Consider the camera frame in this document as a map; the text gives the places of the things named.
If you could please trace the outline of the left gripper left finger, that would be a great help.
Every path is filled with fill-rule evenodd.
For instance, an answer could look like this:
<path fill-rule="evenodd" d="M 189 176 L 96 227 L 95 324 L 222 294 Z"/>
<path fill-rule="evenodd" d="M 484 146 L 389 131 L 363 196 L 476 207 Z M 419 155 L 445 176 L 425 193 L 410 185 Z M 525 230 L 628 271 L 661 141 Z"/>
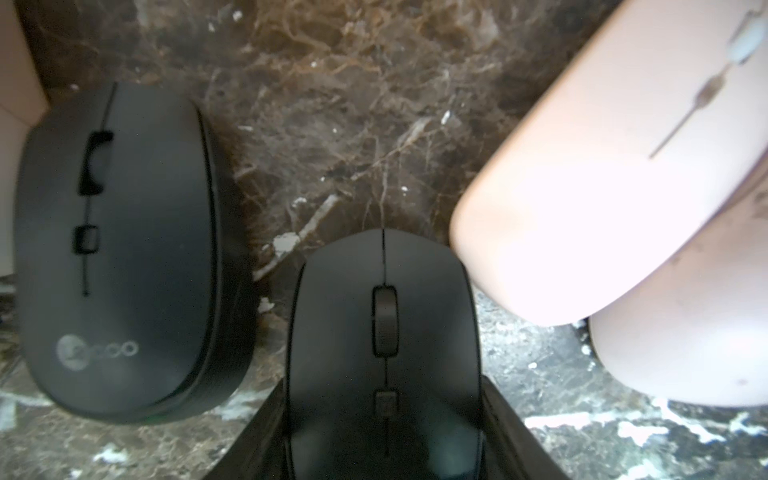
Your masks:
<path fill-rule="evenodd" d="M 205 480 L 281 480 L 288 478 L 285 447 L 286 398 L 280 380 Z"/>

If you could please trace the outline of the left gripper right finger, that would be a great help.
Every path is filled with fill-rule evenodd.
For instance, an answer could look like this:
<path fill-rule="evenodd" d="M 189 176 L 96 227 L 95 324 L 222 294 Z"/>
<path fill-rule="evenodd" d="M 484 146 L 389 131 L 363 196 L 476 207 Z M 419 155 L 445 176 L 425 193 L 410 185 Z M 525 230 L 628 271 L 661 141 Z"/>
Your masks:
<path fill-rule="evenodd" d="M 568 480 L 487 376 L 482 377 L 485 436 L 481 479 Z"/>

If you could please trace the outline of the black mouse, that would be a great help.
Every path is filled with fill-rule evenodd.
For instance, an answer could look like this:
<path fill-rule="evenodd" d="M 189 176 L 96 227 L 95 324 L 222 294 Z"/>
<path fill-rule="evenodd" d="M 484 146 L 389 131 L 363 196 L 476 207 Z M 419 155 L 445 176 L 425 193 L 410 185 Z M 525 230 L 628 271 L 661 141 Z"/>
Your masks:
<path fill-rule="evenodd" d="M 393 229 L 326 245 L 297 286 L 286 372 L 295 479 L 476 479 L 481 355 L 446 246 Z"/>
<path fill-rule="evenodd" d="M 16 316 L 38 388 L 117 424 L 224 402 L 255 343 L 241 197 L 183 96 L 113 82 L 54 106 L 27 137 L 13 225 Z"/>

